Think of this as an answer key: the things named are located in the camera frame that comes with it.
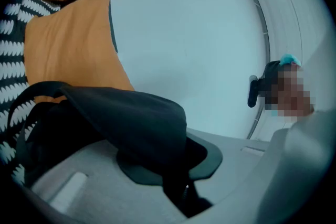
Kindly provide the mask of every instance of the black bag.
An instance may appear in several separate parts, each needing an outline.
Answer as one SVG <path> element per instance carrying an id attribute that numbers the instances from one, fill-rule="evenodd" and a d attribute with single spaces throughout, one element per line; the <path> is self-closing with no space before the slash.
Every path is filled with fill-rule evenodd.
<path id="1" fill-rule="evenodd" d="M 198 197 L 193 181 L 209 178 L 222 154 L 216 146 L 187 136 L 184 110 L 175 102 L 135 91 L 40 82 L 12 104 L 7 139 L 14 137 L 9 124 L 14 110 L 40 95 L 67 99 L 35 105 L 20 132 L 16 158 L 25 168 L 28 187 L 77 150 L 106 139 L 119 149 L 117 161 L 127 176 L 139 184 L 162 185 L 187 217 L 211 206 Z M 25 127 L 34 122 L 26 141 Z"/>

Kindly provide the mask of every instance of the black and white patterned blanket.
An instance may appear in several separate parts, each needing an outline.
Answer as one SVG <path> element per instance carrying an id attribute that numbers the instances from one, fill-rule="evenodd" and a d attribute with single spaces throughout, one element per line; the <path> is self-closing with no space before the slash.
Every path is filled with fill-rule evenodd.
<path id="1" fill-rule="evenodd" d="M 0 160 L 18 184 L 24 184 L 24 168 L 15 158 L 16 139 L 34 102 L 15 110 L 10 123 L 14 137 L 7 137 L 6 129 L 9 108 L 29 86 L 24 65 L 25 28 L 35 15 L 47 16 L 58 10 L 59 5 L 43 0 L 11 0 L 0 15 Z M 32 128 L 25 130 L 26 137 Z"/>

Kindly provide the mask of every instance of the person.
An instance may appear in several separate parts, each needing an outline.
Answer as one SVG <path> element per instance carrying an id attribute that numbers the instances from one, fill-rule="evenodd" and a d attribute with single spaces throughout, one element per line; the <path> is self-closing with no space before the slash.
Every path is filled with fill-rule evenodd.
<path id="1" fill-rule="evenodd" d="M 285 54 L 279 61 L 266 64 L 261 78 L 254 81 L 254 93 L 252 85 L 250 96 L 261 97 L 265 110 L 274 114 L 297 120 L 314 112 L 310 92 L 303 83 L 301 62 L 293 55 Z"/>

